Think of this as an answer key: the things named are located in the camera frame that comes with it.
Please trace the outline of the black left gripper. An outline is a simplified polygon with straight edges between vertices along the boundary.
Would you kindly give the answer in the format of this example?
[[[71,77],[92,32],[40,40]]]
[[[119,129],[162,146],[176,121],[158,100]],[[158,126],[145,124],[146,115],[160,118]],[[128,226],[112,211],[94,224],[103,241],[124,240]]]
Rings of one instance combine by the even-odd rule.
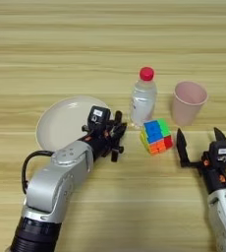
[[[119,123],[113,127],[111,132],[112,137],[122,137],[125,134],[127,129],[127,123]],[[104,136],[103,131],[98,130],[90,130],[87,126],[82,127],[82,131],[86,132],[86,135],[81,137],[81,141],[87,143],[91,149],[94,159],[98,159],[100,157],[105,157],[109,152],[109,145],[106,137]],[[124,147],[119,146],[112,149],[112,152],[122,153],[124,151]]]

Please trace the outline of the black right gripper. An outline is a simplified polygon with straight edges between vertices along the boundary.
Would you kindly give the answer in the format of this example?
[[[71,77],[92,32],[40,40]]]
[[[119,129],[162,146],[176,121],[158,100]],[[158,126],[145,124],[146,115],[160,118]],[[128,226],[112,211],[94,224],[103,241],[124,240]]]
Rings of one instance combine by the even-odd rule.
[[[214,128],[215,139],[226,141],[226,136],[218,128]],[[193,167],[202,177],[208,194],[217,190],[226,189],[226,156],[225,160],[203,153],[200,161],[190,161],[187,153],[187,143],[181,129],[177,131],[176,147],[182,167]]]

